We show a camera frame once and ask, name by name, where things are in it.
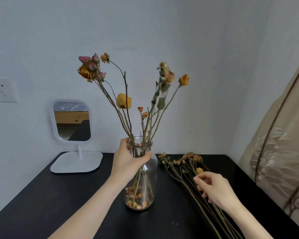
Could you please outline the person's left hand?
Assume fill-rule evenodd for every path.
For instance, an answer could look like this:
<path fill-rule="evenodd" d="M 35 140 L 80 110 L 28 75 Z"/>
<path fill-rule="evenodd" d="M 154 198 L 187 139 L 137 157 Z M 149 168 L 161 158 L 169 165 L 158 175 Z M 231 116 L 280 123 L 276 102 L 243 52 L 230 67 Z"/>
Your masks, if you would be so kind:
<path fill-rule="evenodd" d="M 118 150 L 113 157 L 111 179 L 125 186 L 130 182 L 140 169 L 136 165 L 136 158 L 130 154 L 130 138 L 120 142 Z"/>

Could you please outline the person's right hand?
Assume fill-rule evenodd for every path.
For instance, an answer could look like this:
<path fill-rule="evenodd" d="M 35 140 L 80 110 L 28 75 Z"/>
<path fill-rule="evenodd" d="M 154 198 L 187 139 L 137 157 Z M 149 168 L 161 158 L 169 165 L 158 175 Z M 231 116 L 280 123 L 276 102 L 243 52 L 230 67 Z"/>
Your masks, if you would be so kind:
<path fill-rule="evenodd" d="M 209 203 L 213 203 L 223 210 L 226 202 L 239 200 L 228 180 L 221 174 L 207 171 L 196 175 L 193 179 L 195 183 L 196 181 L 205 181 L 211 185 L 209 192 L 202 192 L 202 197 L 207 198 Z"/>

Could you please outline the clear glass vase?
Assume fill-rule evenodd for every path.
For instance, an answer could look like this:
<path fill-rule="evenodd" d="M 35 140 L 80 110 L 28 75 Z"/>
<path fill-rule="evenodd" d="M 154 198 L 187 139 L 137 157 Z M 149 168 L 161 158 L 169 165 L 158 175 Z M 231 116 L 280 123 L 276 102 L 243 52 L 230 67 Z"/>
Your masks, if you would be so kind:
<path fill-rule="evenodd" d="M 148 145 L 141 146 L 141 136 L 135 136 L 134 139 L 135 144 L 133 145 L 132 143 L 130 143 L 130 154 L 133 157 L 139 158 L 142 157 L 147 151 L 151 151 L 153 142 L 150 142 Z M 136 188 L 138 188 L 138 186 L 141 185 L 143 188 L 147 188 L 152 194 L 154 202 L 157 182 L 157 169 L 158 160 L 156 155 L 152 154 L 150 160 L 140 167 L 136 175 L 127 184 L 126 187 L 136 186 Z"/>

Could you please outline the person's right forearm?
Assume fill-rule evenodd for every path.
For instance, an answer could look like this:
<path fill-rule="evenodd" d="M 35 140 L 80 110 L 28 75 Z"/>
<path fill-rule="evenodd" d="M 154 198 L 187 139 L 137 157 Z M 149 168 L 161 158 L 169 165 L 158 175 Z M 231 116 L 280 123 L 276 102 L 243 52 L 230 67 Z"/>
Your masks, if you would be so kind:
<path fill-rule="evenodd" d="M 274 239 L 239 200 L 226 202 L 224 210 L 239 227 L 245 239 Z"/>

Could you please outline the person's left forearm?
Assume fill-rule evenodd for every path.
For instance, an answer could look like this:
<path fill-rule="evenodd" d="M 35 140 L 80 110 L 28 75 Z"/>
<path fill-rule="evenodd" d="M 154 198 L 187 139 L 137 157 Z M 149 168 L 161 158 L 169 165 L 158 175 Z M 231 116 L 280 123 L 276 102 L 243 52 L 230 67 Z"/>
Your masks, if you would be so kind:
<path fill-rule="evenodd" d="M 113 201 L 132 179 L 115 173 L 98 191 L 48 239 L 93 239 Z"/>

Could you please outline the pile of dried flower stems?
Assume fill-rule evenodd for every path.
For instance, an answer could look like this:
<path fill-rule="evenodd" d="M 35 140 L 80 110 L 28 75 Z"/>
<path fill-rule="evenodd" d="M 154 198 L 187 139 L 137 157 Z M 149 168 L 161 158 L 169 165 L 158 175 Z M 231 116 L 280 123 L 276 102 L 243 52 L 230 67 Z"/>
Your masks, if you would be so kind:
<path fill-rule="evenodd" d="M 176 158 L 172 158 L 165 153 L 159 158 L 168 174 L 177 181 L 188 195 L 190 195 L 194 206 L 199 209 L 199 214 L 203 221 L 207 223 L 215 239 L 245 239 L 225 212 L 215 204 L 208 202 L 202 197 L 202 192 L 198 190 L 194 177 L 210 169 L 204 164 L 201 155 L 187 153 Z"/>

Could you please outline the dried petals and stem bits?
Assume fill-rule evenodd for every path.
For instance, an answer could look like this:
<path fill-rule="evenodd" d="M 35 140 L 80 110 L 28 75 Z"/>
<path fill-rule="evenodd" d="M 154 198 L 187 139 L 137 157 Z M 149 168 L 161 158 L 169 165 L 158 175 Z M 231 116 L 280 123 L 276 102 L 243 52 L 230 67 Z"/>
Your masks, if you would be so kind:
<path fill-rule="evenodd" d="M 153 196 L 150 191 L 141 185 L 124 188 L 124 202 L 130 209 L 141 211 L 146 210 L 153 203 Z"/>

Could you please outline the dried small orange buds stem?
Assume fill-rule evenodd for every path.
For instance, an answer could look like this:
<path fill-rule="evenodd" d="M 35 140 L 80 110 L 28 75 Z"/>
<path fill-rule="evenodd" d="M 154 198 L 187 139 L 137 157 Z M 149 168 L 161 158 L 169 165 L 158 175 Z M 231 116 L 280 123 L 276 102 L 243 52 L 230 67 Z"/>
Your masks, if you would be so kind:
<path fill-rule="evenodd" d="M 141 146 L 144 146 L 145 145 L 145 137 L 146 137 L 146 131 L 147 131 L 147 128 L 146 128 L 146 122 L 147 121 L 147 118 L 148 118 L 148 115 L 149 113 L 148 112 L 143 112 L 143 107 L 138 107 L 137 108 L 139 113 L 140 113 L 140 116 L 141 116 L 141 127 L 142 127 L 142 132 L 141 132 Z"/>

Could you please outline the dried large yellow rose stem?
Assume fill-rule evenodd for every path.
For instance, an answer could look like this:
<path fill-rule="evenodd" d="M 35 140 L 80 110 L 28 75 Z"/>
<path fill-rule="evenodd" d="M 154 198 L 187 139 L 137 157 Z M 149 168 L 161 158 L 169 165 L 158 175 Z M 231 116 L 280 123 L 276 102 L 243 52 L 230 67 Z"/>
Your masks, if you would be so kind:
<path fill-rule="evenodd" d="M 116 98 L 116 106 L 123 112 L 123 124 L 127 131 L 129 138 L 134 142 L 134 135 L 132 133 L 132 124 L 129 116 L 129 109 L 131 108 L 131 98 L 126 94 L 120 93 Z"/>

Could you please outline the beige patterned curtain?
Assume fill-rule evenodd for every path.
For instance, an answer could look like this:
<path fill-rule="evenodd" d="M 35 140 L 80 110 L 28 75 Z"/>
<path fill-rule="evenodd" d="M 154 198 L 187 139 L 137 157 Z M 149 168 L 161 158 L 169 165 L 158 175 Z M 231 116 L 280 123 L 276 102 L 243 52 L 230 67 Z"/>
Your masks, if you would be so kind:
<path fill-rule="evenodd" d="M 299 67 L 238 165 L 299 226 Z"/>

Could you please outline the dried beige flower leafy stem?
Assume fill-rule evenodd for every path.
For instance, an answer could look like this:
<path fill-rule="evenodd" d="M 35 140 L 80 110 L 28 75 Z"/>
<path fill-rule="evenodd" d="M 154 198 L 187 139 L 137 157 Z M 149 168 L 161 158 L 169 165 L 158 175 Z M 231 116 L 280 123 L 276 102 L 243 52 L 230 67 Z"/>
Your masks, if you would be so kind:
<path fill-rule="evenodd" d="M 157 70 L 159 71 L 159 79 L 155 82 L 155 92 L 151 100 L 151 106 L 148 108 L 147 113 L 144 112 L 142 114 L 142 119 L 146 120 L 143 129 L 142 145 L 148 145 L 154 137 L 152 131 L 157 130 L 160 114 L 166 108 L 168 91 L 175 80 L 175 75 L 166 62 L 161 62 Z"/>

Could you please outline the dried small yellow rose stem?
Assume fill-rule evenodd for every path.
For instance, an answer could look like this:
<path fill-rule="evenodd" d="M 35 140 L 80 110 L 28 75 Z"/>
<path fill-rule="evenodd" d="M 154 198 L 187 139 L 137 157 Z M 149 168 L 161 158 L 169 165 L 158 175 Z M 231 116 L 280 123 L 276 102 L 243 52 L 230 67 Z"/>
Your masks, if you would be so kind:
<path fill-rule="evenodd" d="M 167 100 L 167 95 L 171 86 L 171 82 L 169 82 L 169 80 L 167 80 L 164 77 L 160 77 L 160 80 L 157 83 L 156 92 L 152 100 L 152 108 L 150 109 L 148 116 L 148 131 L 146 137 L 147 143 L 152 142 L 155 134 L 158 131 L 163 115 L 166 112 L 167 108 L 170 106 L 178 90 L 181 87 L 188 85 L 189 76 L 187 74 L 184 74 L 178 79 L 178 83 L 179 84 L 175 92 L 173 93 L 171 98 Z"/>

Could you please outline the dried pink rosebud branch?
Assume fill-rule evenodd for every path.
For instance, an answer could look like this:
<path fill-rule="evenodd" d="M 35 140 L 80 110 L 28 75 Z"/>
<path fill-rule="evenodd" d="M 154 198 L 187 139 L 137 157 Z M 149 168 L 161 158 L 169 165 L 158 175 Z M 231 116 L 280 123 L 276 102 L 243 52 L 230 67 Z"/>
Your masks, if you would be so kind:
<path fill-rule="evenodd" d="M 97 81 L 101 81 L 101 78 L 105 80 L 106 72 L 101 72 L 100 66 L 102 61 L 100 60 L 100 57 L 96 53 L 92 57 L 79 56 L 78 59 L 82 63 L 80 68 L 77 69 L 77 72 L 80 74 L 80 76 L 85 78 L 89 83 L 95 83 L 95 84 Z M 115 102 L 116 101 L 114 97 L 115 93 L 112 86 L 105 82 L 103 82 L 103 85 L 107 90 L 107 92 L 110 94 L 113 101 Z"/>

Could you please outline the dried orange bud thin stem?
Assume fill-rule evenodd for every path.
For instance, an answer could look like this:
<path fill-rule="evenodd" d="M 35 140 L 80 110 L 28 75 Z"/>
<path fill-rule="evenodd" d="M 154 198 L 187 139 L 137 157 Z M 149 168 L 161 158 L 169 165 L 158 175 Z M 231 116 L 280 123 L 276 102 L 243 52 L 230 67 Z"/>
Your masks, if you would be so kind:
<path fill-rule="evenodd" d="M 124 79 L 124 83 L 125 83 L 125 94 L 128 96 L 127 92 L 128 92 L 128 85 L 127 85 L 127 82 L 126 82 L 126 72 L 122 72 L 122 70 L 116 65 L 114 64 L 112 61 L 110 61 L 109 59 L 109 55 L 107 53 L 104 53 L 103 55 L 101 55 L 100 57 L 100 60 L 103 62 L 103 63 L 112 63 L 113 65 L 115 65 L 121 72 L 122 76 L 123 76 L 123 79 Z M 121 125 L 124 129 L 124 131 L 126 132 L 127 134 L 127 131 L 125 129 L 125 126 L 123 124 L 123 112 L 120 111 L 118 109 L 118 107 L 116 106 L 116 101 L 114 102 L 113 99 L 111 98 L 110 94 L 107 92 L 107 90 L 105 89 L 104 85 L 103 85 L 103 82 L 109 84 L 107 81 L 105 81 L 103 78 L 101 78 L 101 81 L 97 81 L 96 84 L 99 86 L 99 88 L 101 89 L 101 91 L 104 93 L 104 95 L 106 96 L 106 98 L 108 99 L 108 101 L 110 102 L 110 104 L 115 108 L 115 111 L 117 112 L 118 116 L 119 116 L 119 119 L 120 119 L 120 122 L 121 122 Z"/>

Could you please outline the white wall socket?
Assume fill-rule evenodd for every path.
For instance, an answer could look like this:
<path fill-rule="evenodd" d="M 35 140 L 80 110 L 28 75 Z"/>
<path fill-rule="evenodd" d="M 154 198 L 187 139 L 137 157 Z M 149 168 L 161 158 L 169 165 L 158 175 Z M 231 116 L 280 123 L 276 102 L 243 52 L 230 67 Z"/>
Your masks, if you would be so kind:
<path fill-rule="evenodd" d="M 0 79 L 0 102 L 18 102 L 16 86 L 8 79 Z"/>

